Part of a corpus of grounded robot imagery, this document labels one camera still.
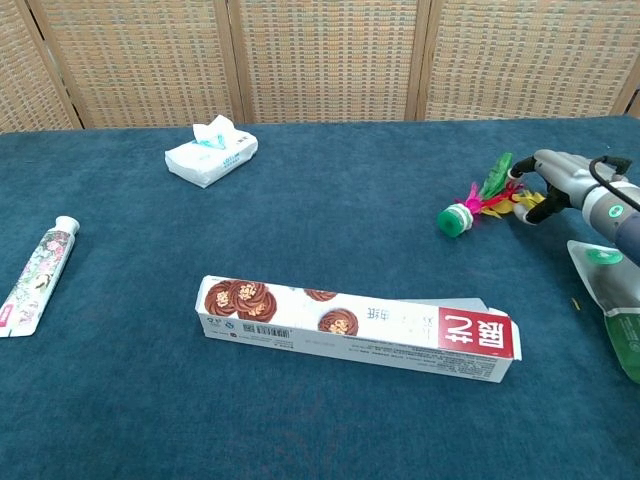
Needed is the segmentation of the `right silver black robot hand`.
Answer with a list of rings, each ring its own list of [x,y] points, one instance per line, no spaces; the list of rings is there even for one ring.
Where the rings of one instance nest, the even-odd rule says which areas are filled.
[[[549,149],[538,150],[515,163],[508,172],[511,180],[535,172],[547,185],[547,195],[541,203],[531,208],[520,203],[514,207],[516,217],[526,224],[537,225],[565,208],[581,210],[588,194],[602,187],[596,175],[612,187],[621,188],[621,192],[626,194],[625,189],[629,189],[631,184],[622,173],[618,173],[618,166],[628,167],[628,162],[614,160],[614,168],[593,165],[595,173],[589,170],[591,163],[590,159],[581,155]]]

